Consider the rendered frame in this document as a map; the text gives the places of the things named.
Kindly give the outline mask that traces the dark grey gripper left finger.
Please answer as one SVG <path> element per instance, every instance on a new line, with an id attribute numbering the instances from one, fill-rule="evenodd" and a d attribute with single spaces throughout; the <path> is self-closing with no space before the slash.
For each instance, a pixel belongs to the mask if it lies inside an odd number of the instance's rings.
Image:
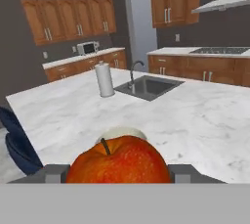
<path id="1" fill-rule="evenodd" d="M 36 173 L 10 181 L 10 184 L 64 183 L 69 168 L 69 164 L 47 164 Z"/>

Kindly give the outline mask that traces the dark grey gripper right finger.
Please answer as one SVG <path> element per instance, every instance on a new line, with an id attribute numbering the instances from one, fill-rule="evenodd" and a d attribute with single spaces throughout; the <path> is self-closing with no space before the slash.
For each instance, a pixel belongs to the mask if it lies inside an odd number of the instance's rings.
<path id="1" fill-rule="evenodd" d="M 222 182 L 199 173 L 191 164 L 169 164 L 168 168 L 173 183 L 214 184 Z"/>

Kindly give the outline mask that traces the red apple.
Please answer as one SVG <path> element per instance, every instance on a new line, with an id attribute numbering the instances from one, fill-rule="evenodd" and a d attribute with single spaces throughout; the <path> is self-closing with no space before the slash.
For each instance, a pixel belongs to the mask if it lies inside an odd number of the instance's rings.
<path id="1" fill-rule="evenodd" d="M 101 139 L 71 165 L 67 183 L 170 183 L 168 166 L 148 141 L 134 136 Z"/>

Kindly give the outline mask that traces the white bowl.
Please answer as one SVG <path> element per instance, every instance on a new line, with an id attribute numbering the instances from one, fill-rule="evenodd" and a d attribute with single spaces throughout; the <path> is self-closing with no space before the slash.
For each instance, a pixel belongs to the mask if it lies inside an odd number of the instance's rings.
<path id="1" fill-rule="evenodd" d="M 108 140 L 121 136 L 134 136 L 146 140 L 146 134 L 139 129 L 127 126 L 116 126 L 108 129 L 105 133 L 103 133 L 97 140 L 97 143 L 99 143 L 102 138 Z"/>

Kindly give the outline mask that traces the grey fridge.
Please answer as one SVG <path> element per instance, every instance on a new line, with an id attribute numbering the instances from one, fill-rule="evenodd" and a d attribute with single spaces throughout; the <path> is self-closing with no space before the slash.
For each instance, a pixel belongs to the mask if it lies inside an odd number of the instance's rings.
<path id="1" fill-rule="evenodd" d="M 149 72 L 147 53 L 157 49 L 156 29 L 152 27 L 150 0 L 125 0 L 132 62 L 143 61 L 135 70 Z"/>

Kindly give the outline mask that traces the blue chair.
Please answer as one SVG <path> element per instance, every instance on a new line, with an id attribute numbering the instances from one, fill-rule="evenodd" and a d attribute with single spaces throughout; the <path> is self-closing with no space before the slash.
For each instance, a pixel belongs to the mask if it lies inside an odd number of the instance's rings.
<path id="1" fill-rule="evenodd" d="M 23 131 L 16 115 L 0 107 L 0 121 L 7 129 L 5 143 L 9 155 L 17 167 L 25 174 L 31 175 L 43 167 L 43 164 Z"/>

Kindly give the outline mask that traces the steel sink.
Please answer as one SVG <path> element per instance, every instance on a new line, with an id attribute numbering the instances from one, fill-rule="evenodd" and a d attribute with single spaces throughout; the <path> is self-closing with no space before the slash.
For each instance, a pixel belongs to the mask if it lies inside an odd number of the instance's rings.
<path id="1" fill-rule="evenodd" d="M 136 78 L 134 84 L 126 82 L 114 90 L 151 102 L 181 84 L 183 81 L 144 75 Z"/>

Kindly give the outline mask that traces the wooden base cupboards under hob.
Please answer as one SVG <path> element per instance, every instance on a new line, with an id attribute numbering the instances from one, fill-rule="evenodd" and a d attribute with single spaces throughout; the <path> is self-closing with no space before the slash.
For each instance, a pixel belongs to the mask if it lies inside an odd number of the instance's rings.
<path id="1" fill-rule="evenodd" d="M 202 47 L 164 47 L 147 54 L 151 73 L 250 87 L 250 50 L 241 55 L 190 54 Z"/>

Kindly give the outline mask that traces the white paper towel roll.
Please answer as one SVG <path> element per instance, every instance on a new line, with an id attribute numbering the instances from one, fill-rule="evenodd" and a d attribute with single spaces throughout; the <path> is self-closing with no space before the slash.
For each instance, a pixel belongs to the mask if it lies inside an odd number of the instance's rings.
<path id="1" fill-rule="evenodd" d="M 99 84 L 100 95 L 107 98 L 114 95 L 111 72 L 108 63 L 100 61 L 95 65 L 95 72 Z"/>

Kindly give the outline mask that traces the dark curved tap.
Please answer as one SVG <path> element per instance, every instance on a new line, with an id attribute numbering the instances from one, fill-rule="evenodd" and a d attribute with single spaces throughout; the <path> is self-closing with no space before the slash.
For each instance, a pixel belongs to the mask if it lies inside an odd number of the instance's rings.
<path id="1" fill-rule="evenodd" d="M 143 61 L 135 61 L 132 63 L 131 69 L 130 69 L 130 82 L 128 83 L 128 87 L 132 88 L 132 86 L 135 84 L 135 79 L 134 79 L 134 69 L 135 69 L 135 65 L 136 64 L 140 64 L 142 67 L 145 66 L 145 63 Z"/>

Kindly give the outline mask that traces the wooden base cupboards with drawers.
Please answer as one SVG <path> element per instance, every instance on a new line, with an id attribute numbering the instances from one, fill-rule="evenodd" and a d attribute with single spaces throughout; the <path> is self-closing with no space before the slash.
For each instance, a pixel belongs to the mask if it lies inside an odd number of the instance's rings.
<path id="1" fill-rule="evenodd" d="M 108 63 L 110 67 L 127 68 L 126 53 L 124 48 L 108 48 L 86 56 L 71 58 L 43 64 L 49 82 L 67 78 L 95 68 L 100 61 Z"/>

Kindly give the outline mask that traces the black hob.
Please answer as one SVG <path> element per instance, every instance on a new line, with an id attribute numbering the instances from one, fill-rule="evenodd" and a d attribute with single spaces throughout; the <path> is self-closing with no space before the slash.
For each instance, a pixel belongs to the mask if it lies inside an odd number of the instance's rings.
<path id="1" fill-rule="evenodd" d="M 190 54 L 224 54 L 224 55 L 241 55 L 250 50 L 250 47 L 202 47 Z"/>

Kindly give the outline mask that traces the white microwave oven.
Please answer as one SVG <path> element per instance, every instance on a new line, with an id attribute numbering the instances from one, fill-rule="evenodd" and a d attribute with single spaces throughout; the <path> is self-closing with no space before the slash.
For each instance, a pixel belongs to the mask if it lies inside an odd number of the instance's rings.
<path id="1" fill-rule="evenodd" d="M 78 53 L 81 56 L 85 56 L 87 54 L 97 53 L 99 51 L 100 43 L 97 41 L 84 42 L 79 43 L 77 45 Z"/>

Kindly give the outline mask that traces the wooden wall cupboards run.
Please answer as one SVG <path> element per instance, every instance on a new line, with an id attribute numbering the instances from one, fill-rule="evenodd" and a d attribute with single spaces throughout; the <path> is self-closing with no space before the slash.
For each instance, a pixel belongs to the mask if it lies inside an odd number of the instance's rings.
<path id="1" fill-rule="evenodd" d="M 37 46 L 116 31 L 113 0 L 21 0 Z"/>

